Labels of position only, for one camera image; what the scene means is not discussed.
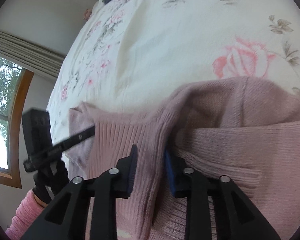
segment bed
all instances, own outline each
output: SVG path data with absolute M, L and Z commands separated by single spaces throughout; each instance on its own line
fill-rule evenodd
M 300 97 L 294 0 L 99 0 L 49 100 L 53 142 L 69 136 L 68 110 L 82 101 L 140 111 L 185 83 L 235 76 L 266 78 Z

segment green foliage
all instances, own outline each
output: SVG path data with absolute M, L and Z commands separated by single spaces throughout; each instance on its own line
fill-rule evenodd
M 10 103 L 22 68 L 0 57 L 0 114 L 9 115 Z M 8 122 L 0 119 L 1 136 L 7 138 Z

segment silver screw head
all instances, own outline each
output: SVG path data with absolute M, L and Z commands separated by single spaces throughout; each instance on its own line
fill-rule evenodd
M 183 172 L 185 173 L 185 174 L 192 174 L 193 172 L 194 172 L 194 170 L 192 169 L 192 168 L 185 168 L 184 170 L 183 170 Z
M 221 182 L 228 183 L 230 181 L 230 177 L 227 175 L 223 175 L 220 177 Z
M 81 178 L 81 177 L 75 177 L 75 178 L 73 178 L 72 183 L 79 184 L 82 181 L 83 181 L 83 178 Z
M 119 170 L 117 168 L 112 168 L 112 169 L 109 170 L 109 173 L 114 175 L 114 174 L 119 173 Z

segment pink sleeve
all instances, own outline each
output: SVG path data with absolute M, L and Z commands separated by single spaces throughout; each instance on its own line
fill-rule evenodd
M 35 201 L 33 191 L 30 190 L 21 201 L 16 216 L 12 218 L 12 224 L 6 230 L 7 236 L 11 240 L 19 240 L 42 211 L 43 207 Z

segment lavender fabric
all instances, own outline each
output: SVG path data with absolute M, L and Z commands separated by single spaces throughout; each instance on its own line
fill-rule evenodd
M 282 240 L 300 225 L 300 98 L 269 81 L 187 84 L 142 113 L 108 113 L 85 103 L 70 110 L 70 134 L 92 123 L 94 139 L 67 153 L 86 178 L 138 146 L 134 191 L 117 200 L 118 239 L 184 239 L 186 200 L 174 199 L 162 179 L 167 141 L 203 174 L 230 176 Z

